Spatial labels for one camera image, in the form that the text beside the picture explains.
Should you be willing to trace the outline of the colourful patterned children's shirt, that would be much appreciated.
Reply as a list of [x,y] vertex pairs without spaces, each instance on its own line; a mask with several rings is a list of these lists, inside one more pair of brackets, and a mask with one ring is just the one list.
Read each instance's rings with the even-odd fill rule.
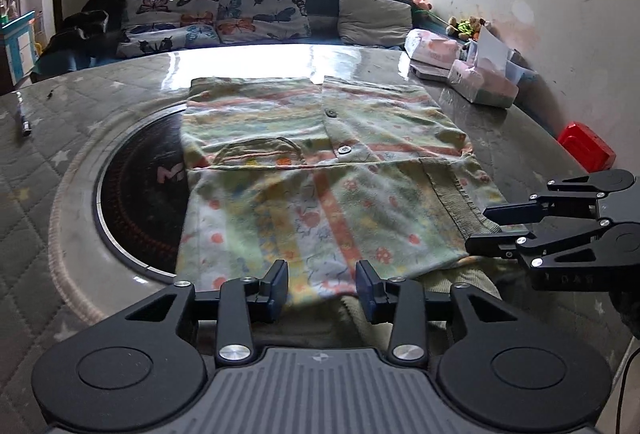
[[198,78],[180,125],[189,200],[177,274],[200,291],[288,263],[264,341],[383,345],[356,299],[356,265],[446,292],[495,295],[465,240],[495,232],[502,194],[472,143],[419,87],[338,79]]

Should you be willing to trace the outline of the red box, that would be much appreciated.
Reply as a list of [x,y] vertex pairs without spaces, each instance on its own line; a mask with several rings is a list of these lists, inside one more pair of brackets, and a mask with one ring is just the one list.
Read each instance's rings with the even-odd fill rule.
[[589,173],[608,170],[614,165],[615,151],[581,122],[567,124],[558,142]]

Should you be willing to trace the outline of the pastel tissue pack with paper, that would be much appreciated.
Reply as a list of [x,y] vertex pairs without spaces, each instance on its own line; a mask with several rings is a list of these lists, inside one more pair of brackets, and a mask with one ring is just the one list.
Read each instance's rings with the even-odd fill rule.
[[508,109],[512,106],[518,87],[506,78],[506,63],[510,49],[483,27],[471,58],[455,60],[449,70],[447,83],[469,103]]

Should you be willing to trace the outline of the clear cartoon storage box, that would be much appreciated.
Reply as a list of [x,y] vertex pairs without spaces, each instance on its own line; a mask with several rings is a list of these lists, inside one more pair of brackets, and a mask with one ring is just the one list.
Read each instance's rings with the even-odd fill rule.
[[[471,40],[466,43],[466,45],[468,46],[468,52],[466,52],[466,62],[468,64],[473,64],[477,55],[477,42]],[[535,70],[533,69],[529,69],[526,66],[522,66],[521,60],[522,57],[520,55],[520,52],[518,52],[518,50],[511,49],[510,57],[506,61],[506,78],[508,78],[517,86],[525,81],[534,81],[537,77],[537,72],[535,72]]]

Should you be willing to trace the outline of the round black induction cooktop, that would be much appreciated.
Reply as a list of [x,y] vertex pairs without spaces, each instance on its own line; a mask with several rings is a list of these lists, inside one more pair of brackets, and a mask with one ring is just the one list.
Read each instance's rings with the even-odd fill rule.
[[93,186],[99,236],[133,272],[161,284],[176,277],[189,185],[180,139],[183,104],[136,122],[115,139]]

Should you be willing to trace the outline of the small grey flat box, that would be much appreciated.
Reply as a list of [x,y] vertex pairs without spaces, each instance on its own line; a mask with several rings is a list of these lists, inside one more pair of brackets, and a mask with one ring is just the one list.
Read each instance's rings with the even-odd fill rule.
[[418,68],[416,66],[412,66],[411,70],[414,73],[416,78],[426,81],[434,81],[434,82],[442,82],[445,83],[447,81],[449,72],[447,69],[440,68]]

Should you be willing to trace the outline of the small colourful plush toys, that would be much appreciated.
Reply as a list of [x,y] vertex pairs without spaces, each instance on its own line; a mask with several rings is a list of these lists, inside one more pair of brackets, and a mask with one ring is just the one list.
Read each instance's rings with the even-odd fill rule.
[[486,20],[481,17],[470,16],[467,20],[458,20],[450,17],[446,26],[446,35],[463,42],[480,38],[480,28],[486,25]]

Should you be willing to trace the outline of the pink tissue pack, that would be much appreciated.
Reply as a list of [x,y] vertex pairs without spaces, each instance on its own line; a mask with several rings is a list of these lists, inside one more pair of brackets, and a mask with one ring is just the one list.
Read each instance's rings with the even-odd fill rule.
[[449,69],[460,52],[456,40],[418,28],[408,32],[404,46],[411,61],[441,69]]

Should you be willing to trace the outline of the grey plain pillow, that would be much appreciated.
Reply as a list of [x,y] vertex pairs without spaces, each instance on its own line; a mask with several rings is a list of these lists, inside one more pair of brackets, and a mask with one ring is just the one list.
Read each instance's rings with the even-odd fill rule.
[[411,8],[396,0],[338,0],[337,33],[347,44],[402,46],[412,29]]

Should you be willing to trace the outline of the dark pen on table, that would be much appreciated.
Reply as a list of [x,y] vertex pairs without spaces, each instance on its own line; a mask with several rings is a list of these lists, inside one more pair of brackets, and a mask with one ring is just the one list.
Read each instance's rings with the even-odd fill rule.
[[29,137],[32,134],[32,125],[26,117],[23,96],[20,91],[16,91],[15,96],[18,128],[20,128],[20,133],[23,137]]

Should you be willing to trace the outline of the large butterfly pillow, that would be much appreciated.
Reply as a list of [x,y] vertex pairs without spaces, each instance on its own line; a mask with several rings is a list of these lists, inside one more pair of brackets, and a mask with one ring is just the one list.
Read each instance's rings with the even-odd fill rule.
[[219,0],[216,31],[224,44],[307,38],[306,0]]

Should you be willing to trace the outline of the flat butterfly cushion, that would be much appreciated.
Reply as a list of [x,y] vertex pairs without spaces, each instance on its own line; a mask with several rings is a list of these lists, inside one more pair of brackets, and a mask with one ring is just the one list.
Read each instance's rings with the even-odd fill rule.
[[219,0],[127,0],[116,56],[219,46]]

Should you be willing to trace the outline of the blue sofa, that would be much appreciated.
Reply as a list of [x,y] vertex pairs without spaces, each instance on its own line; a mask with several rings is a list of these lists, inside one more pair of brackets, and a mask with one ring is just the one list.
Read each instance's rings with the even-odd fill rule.
[[245,44],[400,48],[414,28],[446,30],[411,0],[90,0],[29,74],[38,82],[142,56]]

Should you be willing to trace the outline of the black bag on sofa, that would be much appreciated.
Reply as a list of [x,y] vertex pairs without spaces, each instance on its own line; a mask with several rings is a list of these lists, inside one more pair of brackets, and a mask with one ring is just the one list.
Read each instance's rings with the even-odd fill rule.
[[41,57],[65,58],[75,66],[90,66],[110,54],[122,29],[127,0],[88,0],[82,9],[65,17]]

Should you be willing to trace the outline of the blue white cabinet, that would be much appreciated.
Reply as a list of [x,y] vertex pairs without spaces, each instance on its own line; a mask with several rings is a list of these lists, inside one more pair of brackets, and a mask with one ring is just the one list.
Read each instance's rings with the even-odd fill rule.
[[35,40],[35,12],[1,25],[1,93],[19,86],[37,61]]

